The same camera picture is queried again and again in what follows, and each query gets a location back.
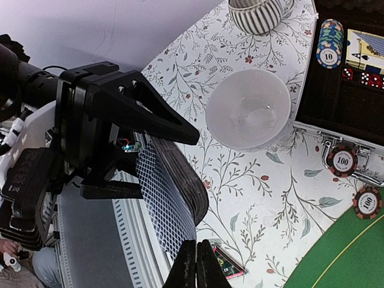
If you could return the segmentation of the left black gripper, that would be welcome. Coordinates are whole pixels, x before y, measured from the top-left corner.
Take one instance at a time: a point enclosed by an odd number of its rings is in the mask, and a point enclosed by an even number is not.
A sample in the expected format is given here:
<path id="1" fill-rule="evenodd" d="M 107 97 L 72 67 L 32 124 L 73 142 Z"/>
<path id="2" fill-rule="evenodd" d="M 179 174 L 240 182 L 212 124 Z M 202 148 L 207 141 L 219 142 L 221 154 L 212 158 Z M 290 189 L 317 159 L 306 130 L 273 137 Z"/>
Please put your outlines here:
<path id="1" fill-rule="evenodd" d="M 116 171 L 137 176 L 137 156 L 106 159 L 110 132 L 117 134 L 111 122 L 188 145 L 200 137 L 138 71 L 119 72 L 109 61 L 65 70 L 56 93 L 57 149 L 67 178 L 84 178 L 80 194 L 87 200 L 143 199 L 138 183 L 112 180 Z"/>

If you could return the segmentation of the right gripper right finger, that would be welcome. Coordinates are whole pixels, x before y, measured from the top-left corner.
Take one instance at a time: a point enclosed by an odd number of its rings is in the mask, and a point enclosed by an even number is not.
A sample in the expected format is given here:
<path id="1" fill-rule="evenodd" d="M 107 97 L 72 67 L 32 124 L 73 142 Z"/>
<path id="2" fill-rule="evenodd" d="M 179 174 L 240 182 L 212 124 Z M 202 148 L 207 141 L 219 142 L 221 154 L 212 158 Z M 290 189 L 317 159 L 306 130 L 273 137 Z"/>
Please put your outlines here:
<path id="1" fill-rule="evenodd" d="M 198 288 L 230 288 L 207 239 L 197 244 L 196 269 Z"/>

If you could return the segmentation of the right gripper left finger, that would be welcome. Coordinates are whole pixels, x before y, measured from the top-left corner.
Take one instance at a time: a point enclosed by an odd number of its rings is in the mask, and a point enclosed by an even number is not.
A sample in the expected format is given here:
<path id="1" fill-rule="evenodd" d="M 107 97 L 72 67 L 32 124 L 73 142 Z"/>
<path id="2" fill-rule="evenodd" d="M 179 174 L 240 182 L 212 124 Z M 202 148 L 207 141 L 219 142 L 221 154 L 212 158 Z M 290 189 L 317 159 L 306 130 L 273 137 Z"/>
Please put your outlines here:
<path id="1" fill-rule="evenodd" d="M 196 286 L 196 241 L 182 243 L 163 288 L 194 288 Z"/>

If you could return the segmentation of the black red 100 chip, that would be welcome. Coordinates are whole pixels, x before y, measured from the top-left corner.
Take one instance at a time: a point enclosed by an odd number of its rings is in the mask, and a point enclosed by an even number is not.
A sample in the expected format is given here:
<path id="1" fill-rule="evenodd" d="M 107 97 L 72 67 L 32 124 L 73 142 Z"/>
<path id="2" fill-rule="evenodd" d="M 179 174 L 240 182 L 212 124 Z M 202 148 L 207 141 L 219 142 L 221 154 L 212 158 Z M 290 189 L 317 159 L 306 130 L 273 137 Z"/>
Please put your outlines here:
<path id="1" fill-rule="evenodd" d="M 353 198 L 355 214 L 363 220 L 376 218 L 383 206 L 383 199 L 378 188 L 366 186 L 360 189 Z"/>

